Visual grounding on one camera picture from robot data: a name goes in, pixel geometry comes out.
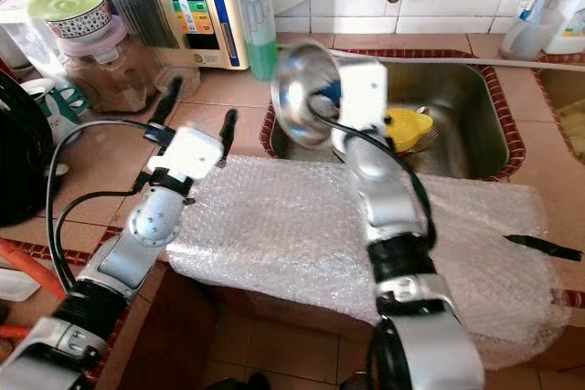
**countertop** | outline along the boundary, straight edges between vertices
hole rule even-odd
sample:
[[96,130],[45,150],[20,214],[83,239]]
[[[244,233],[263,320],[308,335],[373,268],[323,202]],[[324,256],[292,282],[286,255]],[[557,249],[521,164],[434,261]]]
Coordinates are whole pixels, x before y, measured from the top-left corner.
[[[281,34],[281,42],[307,35]],[[333,35],[312,34],[326,47],[457,49],[480,58],[497,58],[500,35]],[[509,183],[533,185],[548,214],[549,239],[585,251],[585,164],[565,144],[543,92],[530,69],[495,68],[505,99],[526,146],[526,159]],[[239,125],[231,152],[268,157],[259,134],[270,102],[270,86],[255,81],[248,71],[202,69],[202,83],[192,96],[174,108],[170,125],[194,122],[218,133],[230,107],[239,111]],[[131,116],[147,121],[155,103]],[[58,213],[70,200],[95,190],[129,190],[154,152],[142,132],[126,127],[98,127],[87,131],[66,151],[69,178],[55,202]],[[91,200],[76,208],[63,228],[64,248],[92,252],[107,227],[123,227],[139,195]],[[46,245],[43,213],[16,226],[0,228],[0,237]],[[564,286],[585,291],[585,266],[554,259]],[[585,326],[585,312],[574,324]]]

